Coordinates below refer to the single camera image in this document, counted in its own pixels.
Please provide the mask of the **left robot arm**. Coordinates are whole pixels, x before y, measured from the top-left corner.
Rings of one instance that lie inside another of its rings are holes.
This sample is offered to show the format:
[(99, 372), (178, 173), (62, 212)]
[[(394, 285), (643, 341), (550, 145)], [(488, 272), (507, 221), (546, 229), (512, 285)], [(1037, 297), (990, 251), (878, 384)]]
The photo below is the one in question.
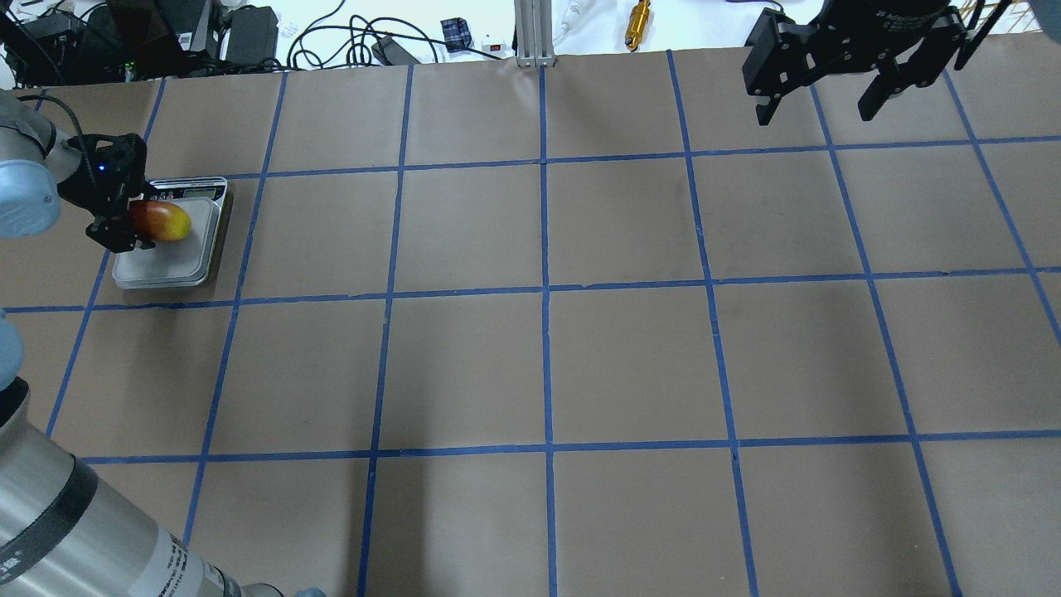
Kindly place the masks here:
[[(154, 194), (143, 136), (88, 135), (47, 94), (2, 94), (2, 235), (48, 230), (68, 201), (92, 215), (106, 249), (151, 248), (128, 204)], [(243, 583), (60, 446), (31, 416), (22, 333), (2, 314), (2, 593), (4, 596), (279, 596)]]

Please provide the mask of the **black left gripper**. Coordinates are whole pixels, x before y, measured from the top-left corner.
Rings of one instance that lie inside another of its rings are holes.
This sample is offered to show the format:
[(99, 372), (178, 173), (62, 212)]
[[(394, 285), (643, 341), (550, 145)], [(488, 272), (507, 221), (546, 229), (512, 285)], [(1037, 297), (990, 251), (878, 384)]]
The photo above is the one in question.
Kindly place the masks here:
[(64, 142), (80, 152), (77, 169), (58, 182), (64, 200), (90, 212), (85, 235), (107, 250), (150, 250), (151, 238), (137, 234), (128, 213), (133, 201), (175, 201), (179, 186), (149, 185), (147, 143), (136, 133), (111, 136), (88, 133)]

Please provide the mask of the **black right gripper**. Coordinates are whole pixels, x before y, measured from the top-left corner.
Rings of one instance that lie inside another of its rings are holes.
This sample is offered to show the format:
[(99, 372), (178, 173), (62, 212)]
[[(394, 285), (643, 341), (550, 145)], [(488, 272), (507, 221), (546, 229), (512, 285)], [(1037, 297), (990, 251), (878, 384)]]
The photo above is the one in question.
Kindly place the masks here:
[(969, 29), (947, 1), (827, 1), (807, 23), (765, 8), (748, 34), (742, 75), (759, 126), (782, 99), (831, 75), (874, 72), (860, 95), (860, 121), (907, 88), (936, 82), (967, 43)]

